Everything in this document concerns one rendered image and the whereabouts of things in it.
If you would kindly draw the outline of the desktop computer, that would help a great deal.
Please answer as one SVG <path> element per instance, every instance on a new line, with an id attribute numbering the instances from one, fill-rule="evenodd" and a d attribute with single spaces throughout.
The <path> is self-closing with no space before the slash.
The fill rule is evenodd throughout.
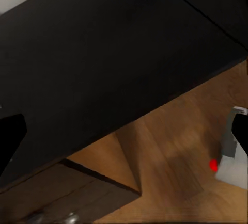
<path id="1" fill-rule="evenodd" d="M 248 116 L 248 108 L 235 106 L 231 111 L 217 158 L 209 162 L 209 168 L 217 180 L 248 190 L 248 155 L 231 131 L 237 113 Z"/>

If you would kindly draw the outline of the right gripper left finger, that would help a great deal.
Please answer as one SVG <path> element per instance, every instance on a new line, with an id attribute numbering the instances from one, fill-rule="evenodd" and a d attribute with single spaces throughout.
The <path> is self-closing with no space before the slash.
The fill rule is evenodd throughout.
<path id="1" fill-rule="evenodd" d="M 0 175 L 27 133 L 23 114 L 0 119 Z"/>

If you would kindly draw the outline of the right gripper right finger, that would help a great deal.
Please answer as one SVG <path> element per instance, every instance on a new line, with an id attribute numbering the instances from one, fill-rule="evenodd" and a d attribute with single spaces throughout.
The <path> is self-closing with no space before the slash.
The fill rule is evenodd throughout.
<path id="1" fill-rule="evenodd" d="M 231 131 L 248 155 L 248 116 L 237 113 Z"/>

